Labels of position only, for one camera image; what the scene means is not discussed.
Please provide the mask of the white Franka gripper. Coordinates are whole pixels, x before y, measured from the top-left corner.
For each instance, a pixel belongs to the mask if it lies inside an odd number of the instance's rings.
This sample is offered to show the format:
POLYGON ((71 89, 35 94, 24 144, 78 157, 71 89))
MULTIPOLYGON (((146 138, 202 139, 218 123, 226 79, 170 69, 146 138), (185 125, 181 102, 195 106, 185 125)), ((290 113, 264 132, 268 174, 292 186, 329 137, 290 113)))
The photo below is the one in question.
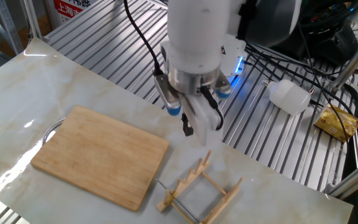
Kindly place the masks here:
POLYGON ((203 95, 185 95, 183 112, 181 120, 185 136, 195 133, 202 146, 212 146, 223 140, 223 128, 216 130, 221 118, 203 95))

